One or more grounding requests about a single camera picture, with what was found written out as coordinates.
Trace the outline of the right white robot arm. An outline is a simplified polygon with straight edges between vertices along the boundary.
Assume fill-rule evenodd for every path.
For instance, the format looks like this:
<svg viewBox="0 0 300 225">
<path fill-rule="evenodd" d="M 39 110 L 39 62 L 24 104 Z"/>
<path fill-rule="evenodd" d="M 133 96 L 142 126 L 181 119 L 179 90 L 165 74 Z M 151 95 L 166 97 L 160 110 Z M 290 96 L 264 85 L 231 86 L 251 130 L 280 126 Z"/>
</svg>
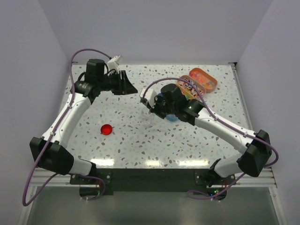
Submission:
<svg viewBox="0 0 300 225">
<path fill-rule="evenodd" d="M 161 95 L 153 89 L 142 89 L 140 99 L 158 117 L 164 119 L 166 115 L 173 114 L 182 122 L 215 134 L 238 151 L 233 157 L 217 159 L 201 175 L 209 186 L 220 184 L 236 173 L 258 177 L 271 157 L 270 137 L 266 131 L 255 132 L 220 117 L 201 101 L 186 99 L 176 84 L 164 86 Z"/>
</svg>

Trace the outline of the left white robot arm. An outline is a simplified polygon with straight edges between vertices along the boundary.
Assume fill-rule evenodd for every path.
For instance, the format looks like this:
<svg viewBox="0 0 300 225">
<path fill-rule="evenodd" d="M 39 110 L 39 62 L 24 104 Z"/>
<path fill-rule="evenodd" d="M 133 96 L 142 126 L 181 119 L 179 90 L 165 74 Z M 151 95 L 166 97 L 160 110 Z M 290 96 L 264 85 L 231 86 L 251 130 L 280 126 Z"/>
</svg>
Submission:
<svg viewBox="0 0 300 225">
<path fill-rule="evenodd" d="M 80 118 L 101 92 L 111 91 L 114 95 L 137 93 L 126 71 L 119 70 L 120 58 L 115 56 L 108 62 L 90 59 L 87 62 L 85 72 L 73 82 L 67 102 L 53 124 L 41 137 L 33 137 L 30 141 L 36 167 L 60 175 L 80 175 L 87 184 L 96 181 L 95 163 L 75 158 L 67 150 L 67 145 Z"/>
</svg>

